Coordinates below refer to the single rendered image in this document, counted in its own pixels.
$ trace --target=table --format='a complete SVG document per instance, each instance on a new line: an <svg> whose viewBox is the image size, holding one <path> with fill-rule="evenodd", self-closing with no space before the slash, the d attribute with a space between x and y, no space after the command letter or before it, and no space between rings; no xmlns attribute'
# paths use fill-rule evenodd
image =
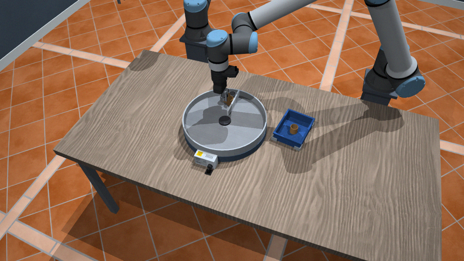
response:
<svg viewBox="0 0 464 261"><path fill-rule="evenodd" d="M89 1L2 1L0 71Z"/></svg>
<svg viewBox="0 0 464 261"><path fill-rule="evenodd" d="M212 85L208 64L144 50L54 151L113 212L95 170L354 261L441 260L437 119L240 72L228 86L263 103L267 135L208 176L181 117ZM316 119L301 151L270 140L288 108Z"/></svg>

